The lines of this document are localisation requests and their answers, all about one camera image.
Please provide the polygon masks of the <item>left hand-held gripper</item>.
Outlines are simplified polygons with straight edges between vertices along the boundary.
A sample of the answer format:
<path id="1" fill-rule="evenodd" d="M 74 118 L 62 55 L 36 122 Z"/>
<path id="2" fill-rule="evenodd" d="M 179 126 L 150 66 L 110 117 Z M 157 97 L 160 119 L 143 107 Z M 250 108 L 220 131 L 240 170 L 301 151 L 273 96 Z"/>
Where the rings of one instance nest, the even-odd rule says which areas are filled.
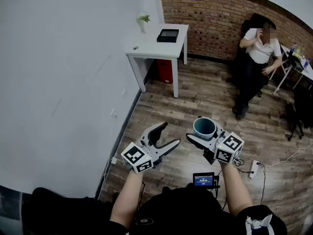
<path id="1" fill-rule="evenodd" d="M 181 139 L 174 139 L 162 146 L 157 146 L 161 132 L 168 122 L 160 122 L 147 128 L 142 137 L 131 142 L 121 153 L 124 163 L 134 173 L 142 173 L 149 168 L 155 168 L 162 162 L 159 156 L 166 156 L 179 146 Z"/>

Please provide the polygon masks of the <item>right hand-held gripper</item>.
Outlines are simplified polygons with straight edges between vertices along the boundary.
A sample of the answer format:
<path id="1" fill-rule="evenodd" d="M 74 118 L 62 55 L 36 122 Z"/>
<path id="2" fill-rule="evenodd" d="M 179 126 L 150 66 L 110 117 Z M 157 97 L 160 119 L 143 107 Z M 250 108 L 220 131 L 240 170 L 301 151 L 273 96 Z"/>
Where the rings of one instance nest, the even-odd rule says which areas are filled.
<path id="1" fill-rule="evenodd" d="M 215 122 L 216 138 L 203 139 L 192 133 L 186 133 L 187 140 L 195 147 L 204 150 L 203 156 L 210 164 L 215 160 L 231 164 L 240 155 L 244 140 L 234 132 L 223 131 L 223 127 Z"/>

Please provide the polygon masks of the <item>white cup with teal inside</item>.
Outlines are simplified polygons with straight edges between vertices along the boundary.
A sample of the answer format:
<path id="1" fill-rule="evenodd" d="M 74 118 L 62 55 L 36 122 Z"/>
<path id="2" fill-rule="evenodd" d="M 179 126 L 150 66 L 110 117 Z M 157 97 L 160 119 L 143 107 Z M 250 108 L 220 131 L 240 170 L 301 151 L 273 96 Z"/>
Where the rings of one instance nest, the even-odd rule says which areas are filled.
<path id="1" fill-rule="evenodd" d="M 194 134 L 204 140 L 209 140 L 216 132 L 216 124 L 207 117 L 199 117 L 193 123 Z"/>

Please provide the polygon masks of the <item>black box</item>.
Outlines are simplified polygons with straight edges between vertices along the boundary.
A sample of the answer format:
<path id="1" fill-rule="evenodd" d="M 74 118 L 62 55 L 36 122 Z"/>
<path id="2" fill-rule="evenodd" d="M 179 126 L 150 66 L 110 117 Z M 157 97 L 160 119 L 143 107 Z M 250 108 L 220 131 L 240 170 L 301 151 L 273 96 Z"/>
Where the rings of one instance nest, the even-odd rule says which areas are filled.
<path id="1" fill-rule="evenodd" d="M 162 29 L 156 41 L 159 43 L 176 43 L 178 34 L 178 29 Z"/>

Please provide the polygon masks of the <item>person's right forearm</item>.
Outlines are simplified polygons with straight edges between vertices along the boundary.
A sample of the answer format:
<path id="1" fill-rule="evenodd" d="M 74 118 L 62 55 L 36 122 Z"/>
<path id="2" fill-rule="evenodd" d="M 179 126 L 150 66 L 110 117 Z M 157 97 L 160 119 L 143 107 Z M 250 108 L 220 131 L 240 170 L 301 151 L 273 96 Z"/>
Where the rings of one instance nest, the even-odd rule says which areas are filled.
<path id="1" fill-rule="evenodd" d="M 242 210 L 252 207 L 252 199 L 245 187 L 238 169 L 232 164 L 220 162 L 225 184 L 229 212 L 237 216 Z"/>

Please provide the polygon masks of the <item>person's left forearm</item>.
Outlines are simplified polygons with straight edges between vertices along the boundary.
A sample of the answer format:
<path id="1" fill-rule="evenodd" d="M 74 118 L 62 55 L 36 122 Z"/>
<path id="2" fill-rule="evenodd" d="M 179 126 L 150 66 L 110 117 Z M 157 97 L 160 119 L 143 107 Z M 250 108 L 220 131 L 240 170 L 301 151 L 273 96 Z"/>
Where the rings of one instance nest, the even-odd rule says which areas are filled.
<path id="1" fill-rule="evenodd" d="M 139 204 L 142 180 L 143 173 L 136 174 L 130 171 L 113 205 L 110 221 L 118 223 L 126 229 L 131 227 Z"/>

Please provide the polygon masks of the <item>small black monitor screen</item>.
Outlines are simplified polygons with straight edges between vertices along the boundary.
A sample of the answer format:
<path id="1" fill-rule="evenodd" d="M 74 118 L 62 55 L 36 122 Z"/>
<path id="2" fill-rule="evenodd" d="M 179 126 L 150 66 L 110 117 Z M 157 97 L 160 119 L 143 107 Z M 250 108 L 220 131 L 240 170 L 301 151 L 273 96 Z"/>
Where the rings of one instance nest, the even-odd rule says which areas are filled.
<path id="1" fill-rule="evenodd" d="M 219 188 L 219 175 L 214 172 L 193 173 L 193 185 L 203 189 Z"/>

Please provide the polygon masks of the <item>white power strip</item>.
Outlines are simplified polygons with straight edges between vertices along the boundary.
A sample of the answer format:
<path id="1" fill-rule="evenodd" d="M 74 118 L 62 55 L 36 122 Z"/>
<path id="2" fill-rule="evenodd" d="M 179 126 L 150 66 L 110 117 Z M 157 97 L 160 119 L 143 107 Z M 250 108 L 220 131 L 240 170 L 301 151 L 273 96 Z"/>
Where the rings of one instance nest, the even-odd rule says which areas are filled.
<path id="1" fill-rule="evenodd" d="M 257 160 L 253 160 L 251 167 L 250 167 L 250 173 L 249 173 L 249 178 L 253 179 L 256 177 L 256 174 L 258 172 L 258 167 L 259 167 L 259 162 Z"/>

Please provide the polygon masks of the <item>red bin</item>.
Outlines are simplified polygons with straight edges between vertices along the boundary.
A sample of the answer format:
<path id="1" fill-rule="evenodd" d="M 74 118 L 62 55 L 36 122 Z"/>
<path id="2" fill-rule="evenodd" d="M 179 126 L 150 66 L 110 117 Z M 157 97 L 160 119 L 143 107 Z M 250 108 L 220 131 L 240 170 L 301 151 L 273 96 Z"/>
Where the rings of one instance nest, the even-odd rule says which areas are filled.
<path id="1" fill-rule="evenodd" d="M 172 84 L 173 74 L 171 60 L 157 59 L 156 63 L 160 81 L 163 83 Z"/>

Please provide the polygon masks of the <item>person's black shirt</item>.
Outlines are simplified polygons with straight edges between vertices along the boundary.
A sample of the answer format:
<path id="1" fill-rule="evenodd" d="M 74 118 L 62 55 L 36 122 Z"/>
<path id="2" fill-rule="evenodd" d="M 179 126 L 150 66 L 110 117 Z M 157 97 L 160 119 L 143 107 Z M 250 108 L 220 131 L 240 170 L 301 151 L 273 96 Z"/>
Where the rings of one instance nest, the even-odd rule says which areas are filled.
<path id="1" fill-rule="evenodd" d="M 222 210 L 207 190 L 168 190 L 144 203 L 129 229 L 110 221 L 112 203 L 65 198 L 45 188 L 33 191 L 22 206 L 22 221 L 36 235 L 246 235 L 247 217 L 272 214 L 275 235 L 287 235 L 285 223 L 267 206 L 245 208 L 237 216 Z"/>

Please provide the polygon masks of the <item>black tripod stand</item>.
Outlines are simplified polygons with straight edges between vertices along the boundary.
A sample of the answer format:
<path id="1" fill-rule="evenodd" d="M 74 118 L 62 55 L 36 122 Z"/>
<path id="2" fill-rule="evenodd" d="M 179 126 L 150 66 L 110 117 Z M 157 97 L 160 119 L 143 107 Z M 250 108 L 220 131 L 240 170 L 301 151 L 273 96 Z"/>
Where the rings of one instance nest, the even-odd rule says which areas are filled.
<path id="1" fill-rule="evenodd" d="M 301 122 L 304 128 L 313 128 L 313 92 L 304 88 L 297 88 L 294 91 L 294 107 L 291 103 L 286 106 L 286 112 L 280 115 L 291 125 L 291 134 L 288 141 L 291 141 L 296 127 L 299 127 L 300 136 L 304 136 Z"/>

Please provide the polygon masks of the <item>white fabric bow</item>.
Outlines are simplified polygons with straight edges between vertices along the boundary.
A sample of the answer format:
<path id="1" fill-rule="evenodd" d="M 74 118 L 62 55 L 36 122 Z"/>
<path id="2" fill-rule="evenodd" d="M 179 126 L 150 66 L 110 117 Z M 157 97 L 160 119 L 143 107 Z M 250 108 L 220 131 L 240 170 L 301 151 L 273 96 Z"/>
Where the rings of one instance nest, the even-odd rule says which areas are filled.
<path id="1" fill-rule="evenodd" d="M 263 220 L 252 219 L 247 217 L 246 235 L 275 235 L 274 230 L 270 224 L 272 219 L 272 214 L 266 216 Z"/>

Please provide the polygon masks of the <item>black laptop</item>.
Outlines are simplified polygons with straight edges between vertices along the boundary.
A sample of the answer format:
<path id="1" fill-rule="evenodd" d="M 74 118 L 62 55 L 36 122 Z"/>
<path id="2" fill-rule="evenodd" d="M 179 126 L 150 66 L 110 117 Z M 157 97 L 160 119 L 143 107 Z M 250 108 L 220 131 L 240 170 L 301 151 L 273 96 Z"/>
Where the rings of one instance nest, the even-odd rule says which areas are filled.
<path id="1" fill-rule="evenodd" d="M 293 67 L 296 71 L 302 72 L 302 71 L 304 70 L 304 68 L 303 68 L 303 66 L 302 66 L 302 64 L 301 64 L 301 62 L 300 62 L 300 60 L 299 60 L 297 57 L 295 57 L 294 55 L 290 55 L 290 56 L 288 57 L 288 59 L 289 59 L 291 65 L 292 65 L 292 67 Z"/>

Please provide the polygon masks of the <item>white folding table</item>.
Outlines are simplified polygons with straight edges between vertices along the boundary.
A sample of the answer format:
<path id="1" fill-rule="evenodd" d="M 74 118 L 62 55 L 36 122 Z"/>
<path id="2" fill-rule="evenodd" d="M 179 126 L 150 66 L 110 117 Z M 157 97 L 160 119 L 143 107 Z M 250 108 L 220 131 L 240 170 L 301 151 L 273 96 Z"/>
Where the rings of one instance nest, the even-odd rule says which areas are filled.
<path id="1" fill-rule="evenodd" d="M 280 68 L 282 69 L 284 76 L 283 76 L 283 78 L 281 79 L 281 81 L 280 81 L 280 83 L 278 84 L 278 86 L 275 88 L 275 90 L 274 90 L 274 92 L 273 92 L 273 95 L 275 95 L 275 94 L 279 91 L 281 85 L 282 85 L 283 82 L 286 80 L 286 78 L 287 78 L 287 76 L 289 75 L 290 71 L 291 71 L 291 70 L 295 70 L 295 69 L 292 67 L 292 65 L 291 65 L 291 63 L 290 63 L 290 61 L 289 61 L 289 59 L 288 59 L 289 54 L 290 54 L 290 52 L 291 52 L 290 49 L 288 49 L 288 48 L 285 47 L 285 46 L 280 46 L 280 47 L 281 47 L 281 52 L 282 52 L 282 57 L 283 57 L 283 61 L 282 61 L 282 64 L 281 64 Z M 297 58 L 300 60 L 302 66 L 303 66 L 303 68 L 304 68 L 304 65 L 305 65 L 305 62 L 306 62 L 307 59 L 305 59 L 305 58 L 303 58 L 303 57 L 297 55 L 295 52 L 293 52 L 292 55 L 294 55 L 295 57 L 297 57 Z M 308 79 L 310 79 L 311 81 L 313 81 L 313 68 L 311 67 L 311 61 L 310 61 L 310 64 L 309 64 L 306 68 L 304 68 L 304 70 L 303 70 L 302 72 L 298 72 L 298 73 L 300 73 L 301 76 L 300 76 L 300 78 L 298 79 L 298 81 L 296 82 L 296 84 L 294 85 L 293 89 L 295 89 L 295 87 L 296 87 L 297 84 L 300 82 L 300 80 L 301 80 L 301 78 L 302 78 L 303 76 L 305 76 L 306 78 L 308 78 Z"/>

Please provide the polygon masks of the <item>white vase with flowers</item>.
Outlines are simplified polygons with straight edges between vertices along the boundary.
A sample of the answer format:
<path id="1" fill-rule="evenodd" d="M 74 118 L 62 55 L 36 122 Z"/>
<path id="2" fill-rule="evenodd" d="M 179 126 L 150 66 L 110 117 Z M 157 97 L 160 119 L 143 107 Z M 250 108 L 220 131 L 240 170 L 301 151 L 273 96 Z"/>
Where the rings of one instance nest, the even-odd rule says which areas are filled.
<path id="1" fill-rule="evenodd" d="M 150 20 L 150 15 L 147 14 L 147 13 L 140 13 L 137 17 L 137 23 L 138 25 L 140 26 L 140 30 L 142 33 L 146 33 L 145 32 L 145 25 L 147 23 L 149 23 L 151 20 Z"/>

